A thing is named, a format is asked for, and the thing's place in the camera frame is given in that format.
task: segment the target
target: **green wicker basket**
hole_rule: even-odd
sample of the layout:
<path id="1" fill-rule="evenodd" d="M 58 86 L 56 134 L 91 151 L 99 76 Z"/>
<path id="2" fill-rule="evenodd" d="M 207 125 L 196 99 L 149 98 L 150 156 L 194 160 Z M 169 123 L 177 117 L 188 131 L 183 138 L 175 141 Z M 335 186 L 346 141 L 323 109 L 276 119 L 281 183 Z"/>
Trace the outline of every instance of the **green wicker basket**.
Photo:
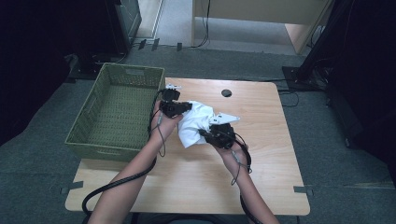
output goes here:
<path id="1" fill-rule="evenodd" d="M 82 159 L 130 161 L 147 143 L 163 68 L 105 63 L 65 143 Z"/>

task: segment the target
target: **table top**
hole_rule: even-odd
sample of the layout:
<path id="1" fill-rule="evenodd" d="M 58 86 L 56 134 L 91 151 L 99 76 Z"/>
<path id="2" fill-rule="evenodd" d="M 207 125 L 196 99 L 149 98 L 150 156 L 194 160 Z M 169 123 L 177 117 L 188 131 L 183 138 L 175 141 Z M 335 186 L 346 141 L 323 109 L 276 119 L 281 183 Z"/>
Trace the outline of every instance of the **table top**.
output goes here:
<path id="1" fill-rule="evenodd" d="M 248 144 L 252 158 L 250 174 L 261 196 L 276 215 L 309 214 L 305 193 L 294 187 L 304 183 L 290 139 L 276 85 L 268 82 L 167 78 L 182 86 L 179 101 L 198 101 L 219 112 L 240 117 L 234 131 Z M 233 94 L 223 97 L 221 91 Z M 166 141 L 166 155 L 158 157 L 131 211 L 153 213 L 243 214 L 239 189 L 221 157 L 209 144 L 184 148 L 177 130 Z M 125 162 L 81 160 L 65 206 L 81 211 L 82 200 L 107 184 Z M 92 210 L 99 195 L 89 200 Z"/>

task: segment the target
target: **black stand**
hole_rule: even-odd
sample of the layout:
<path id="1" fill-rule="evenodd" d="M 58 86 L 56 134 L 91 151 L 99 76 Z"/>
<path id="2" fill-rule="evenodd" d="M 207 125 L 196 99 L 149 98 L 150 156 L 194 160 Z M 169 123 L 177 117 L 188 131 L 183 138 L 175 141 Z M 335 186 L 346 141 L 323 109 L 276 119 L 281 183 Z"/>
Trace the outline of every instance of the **black stand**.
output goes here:
<path id="1" fill-rule="evenodd" d="M 299 67 L 282 66 L 282 72 L 285 76 L 286 83 L 292 91 L 317 91 L 318 83 L 314 79 L 306 79 L 304 81 L 297 79 Z"/>
<path id="2" fill-rule="evenodd" d="M 70 73 L 67 77 L 67 83 L 76 83 L 76 79 L 96 80 L 101 64 L 98 63 L 81 63 L 78 57 L 71 57 L 67 60 L 70 66 Z"/>

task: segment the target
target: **white towel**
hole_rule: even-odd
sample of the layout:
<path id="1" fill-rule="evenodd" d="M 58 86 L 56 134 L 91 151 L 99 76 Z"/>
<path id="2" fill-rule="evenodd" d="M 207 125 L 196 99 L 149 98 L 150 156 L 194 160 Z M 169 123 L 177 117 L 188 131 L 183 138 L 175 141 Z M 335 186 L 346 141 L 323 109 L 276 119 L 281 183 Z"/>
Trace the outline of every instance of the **white towel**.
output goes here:
<path id="1" fill-rule="evenodd" d="M 205 144 L 206 140 L 198 130 L 204 129 L 209 132 L 209 120 L 215 116 L 213 107 L 196 101 L 189 103 L 192 104 L 192 109 L 183 113 L 183 119 L 177 125 L 178 136 L 184 147 Z"/>

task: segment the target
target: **black wrist device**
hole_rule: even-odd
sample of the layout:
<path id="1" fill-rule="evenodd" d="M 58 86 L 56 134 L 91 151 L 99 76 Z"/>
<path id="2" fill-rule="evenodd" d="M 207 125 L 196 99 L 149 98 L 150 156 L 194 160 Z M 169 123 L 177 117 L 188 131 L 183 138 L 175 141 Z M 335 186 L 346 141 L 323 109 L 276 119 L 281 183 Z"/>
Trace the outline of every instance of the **black wrist device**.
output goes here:
<path id="1" fill-rule="evenodd" d="M 192 104 L 188 102 L 175 102 L 180 96 L 180 92 L 173 89 L 165 89 L 162 91 L 162 100 L 160 102 L 160 110 L 168 118 L 174 118 L 184 112 L 192 109 Z"/>
<path id="2" fill-rule="evenodd" d="M 206 142 L 214 147 L 230 149 L 235 142 L 235 133 L 230 123 L 212 124 L 210 126 L 210 133 L 203 129 L 198 131 L 205 138 Z"/>

